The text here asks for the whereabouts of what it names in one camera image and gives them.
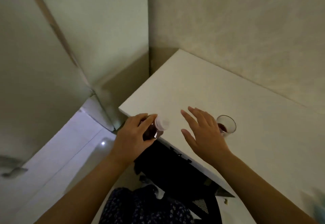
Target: person's left hand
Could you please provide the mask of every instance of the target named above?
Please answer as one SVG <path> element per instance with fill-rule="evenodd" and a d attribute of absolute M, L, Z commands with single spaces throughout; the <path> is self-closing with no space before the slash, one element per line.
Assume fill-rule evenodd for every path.
<path fill-rule="evenodd" d="M 147 113 L 141 113 L 129 117 L 122 129 L 118 131 L 114 146 L 109 154 L 109 157 L 115 162 L 128 166 L 156 140 L 143 141 L 143 133 L 157 118 L 157 114 L 147 116 Z"/>

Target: bottle cap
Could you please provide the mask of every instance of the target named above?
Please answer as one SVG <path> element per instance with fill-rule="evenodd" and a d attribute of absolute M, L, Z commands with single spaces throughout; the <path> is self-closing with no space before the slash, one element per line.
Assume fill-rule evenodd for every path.
<path fill-rule="evenodd" d="M 155 126 L 158 131 L 165 131 L 169 128 L 169 120 L 161 119 L 159 116 L 155 119 Z"/>

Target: tiled floor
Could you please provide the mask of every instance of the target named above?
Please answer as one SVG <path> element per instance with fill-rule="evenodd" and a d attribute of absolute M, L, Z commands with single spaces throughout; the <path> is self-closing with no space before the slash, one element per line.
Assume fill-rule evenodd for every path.
<path fill-rule="evenodd" d="M 26 163 L 28 172 L 0 179 L 0 223 L 34 223 L 109 153 L 114 139 L 86 113 L 77 112 Z M 130 167 L 116 185 L 135 189 L 140 182 Z"/>

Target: glass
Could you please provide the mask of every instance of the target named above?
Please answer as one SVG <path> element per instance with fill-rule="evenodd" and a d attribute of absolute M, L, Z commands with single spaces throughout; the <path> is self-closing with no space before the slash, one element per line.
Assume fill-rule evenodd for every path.
<path fill-rule="evenodd" d="M 226 137 L 236 131 L 236 122 L 231 117 L 227 115 L 220 115 L 216 121 L 222 136 Z"/>

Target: hand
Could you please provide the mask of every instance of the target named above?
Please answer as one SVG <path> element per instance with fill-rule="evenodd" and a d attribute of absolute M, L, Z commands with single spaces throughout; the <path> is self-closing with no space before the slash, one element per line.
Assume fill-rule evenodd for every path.
<path fill-rule="evenodd" d="M 114 146 L 109 154 L 109 157 L 115 162 L 128 166 L 156 140 L 143 141 L 143 133 L 157 118 L 156 114 L 147 116 L 147 113 L 141 113 L 126 120 L 122 129 L 117 133 Z"/>
<path fill-rule="evenodd" d="M 195 138 L 186 129 L 182 129 L 181 132 L 194 153 L 208 164 L 213 165 L 230 150 L 220 133 L 216 120 L 209 113 L 198 108 L 188 107 L 188 109 L 197 121 L 184 110 L 181 110 L 181 114 L 188 122 Z"/>

